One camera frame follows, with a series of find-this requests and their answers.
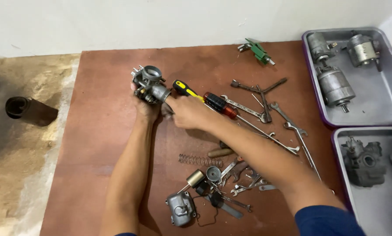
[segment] concrete floor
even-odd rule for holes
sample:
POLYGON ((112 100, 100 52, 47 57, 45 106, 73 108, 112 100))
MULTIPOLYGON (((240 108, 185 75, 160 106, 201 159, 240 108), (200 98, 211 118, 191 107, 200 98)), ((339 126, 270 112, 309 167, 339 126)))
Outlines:
POLYGON ((80 54, 0 59, 0 236, 38 236, 80 54), (10 119, 13 96, 59 109, 57 120, 37 127, 10 119))

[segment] gray tray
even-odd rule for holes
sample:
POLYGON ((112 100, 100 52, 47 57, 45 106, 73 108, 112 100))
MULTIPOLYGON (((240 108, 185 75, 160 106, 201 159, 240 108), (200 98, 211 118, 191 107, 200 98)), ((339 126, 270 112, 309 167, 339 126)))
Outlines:
POLYGON ((392 47, 380 29, 368 27, 311 30, 303 34, 302 41, 321 118, 325 123, 334 127, 392 126, 392 47), (361 68, 353 67, 347 51, 341 50, 351 38, 351 30, 356 30, 358 34, 368 35, 374 40, 380 41, 382 72, 378 72, 373 63, 361 68), (333 49, 336 51, 336 56, 328 59, 327 64, 339 67, 356 93, 356 97, 348 104, 349 113, 344 113, 341 108, 326 107, 324 104, 315 71, 315 67, 318 65, 312 61, 307 42, 307 36, 314 32, 322 32, 328 43, 336 42, 338 44, 333 49))
POLYGON ((386 127, 351 127, 340 128, 332 135, 336 163, 342 174, 346 202, 350 204, 356 220, 368 236, 392 236, 392 164, 388 156, 392 153, 392 126, 386 127), (346 154, 345 144, 352 135, 366 146, 368 142, 380 142, 382 147, 381 162, 387 166, 385 182, 370 188, 358 187, 349 182, 343 162, 346 154))

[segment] spring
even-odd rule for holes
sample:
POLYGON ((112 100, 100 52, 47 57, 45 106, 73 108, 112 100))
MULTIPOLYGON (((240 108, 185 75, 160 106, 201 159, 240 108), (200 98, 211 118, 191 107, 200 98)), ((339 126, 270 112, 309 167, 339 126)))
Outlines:
POLYGON ((196 156, 189 156, 180 154, 178 155, 178 161, 180 163, 189 164, 189 165, 201 165, 201 166, 211 166, 214 165, 218 168, 221 168, 224 164, 221 158, 201 158, 196 156))

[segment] forearm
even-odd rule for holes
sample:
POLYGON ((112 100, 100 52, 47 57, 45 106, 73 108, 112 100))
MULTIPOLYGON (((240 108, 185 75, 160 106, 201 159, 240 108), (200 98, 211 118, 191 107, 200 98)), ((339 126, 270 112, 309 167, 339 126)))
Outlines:
POLYGON ((293 214, 305 205, 343 208, 343 204, 298 157, 219 114, 215 116, 205 125, 205 131, 229 145, 262 177, 279 188, 293 214))
POLYGON ((137 117, 123 153, 117 161, 107 190, 107 203, 135 207, 141 203, 148 178, 153 123, 137 117))

